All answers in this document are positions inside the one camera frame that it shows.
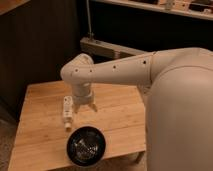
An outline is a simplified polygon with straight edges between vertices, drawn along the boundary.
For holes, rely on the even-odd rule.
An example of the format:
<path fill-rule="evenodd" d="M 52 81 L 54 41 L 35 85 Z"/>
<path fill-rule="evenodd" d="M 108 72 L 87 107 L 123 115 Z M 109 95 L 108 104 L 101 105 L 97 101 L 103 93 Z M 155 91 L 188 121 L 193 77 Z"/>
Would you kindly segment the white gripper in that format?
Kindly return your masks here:
<path fill-rule="evenodd" d="M 93 93 L 90 93 L 90 94 L 85 95 L 85 96 L 73 95 L 72 99 L 73 99 L 73 103 L 75 104 L 75 105 L 73 105 L 73 111 L 74 111 L 75 114 L 77 114 L 78 111 L 79 111 L 79 108 L 80 108 L 79 105 L 87 105 L 87 104 L 89 104 L 88 106 L 92 110 L 94 110 L 95 112 L 98 111 L 96 104 L 92 103 L 94 101 L 94 94 Z"/>

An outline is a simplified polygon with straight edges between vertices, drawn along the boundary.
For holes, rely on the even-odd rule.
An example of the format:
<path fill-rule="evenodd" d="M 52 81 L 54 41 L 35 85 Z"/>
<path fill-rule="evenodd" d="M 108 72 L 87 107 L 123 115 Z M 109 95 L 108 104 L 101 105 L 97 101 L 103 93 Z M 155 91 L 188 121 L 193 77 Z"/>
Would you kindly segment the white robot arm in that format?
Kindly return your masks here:
<path fill-rule="evenodd" d="M 147 97 L 147 171 L 213 171 L 213 51 L 160 50 L 99 64 L 81 53 L 60 75 L 76 108 L 93 101 L 93 83 L 133 85 Z"/>

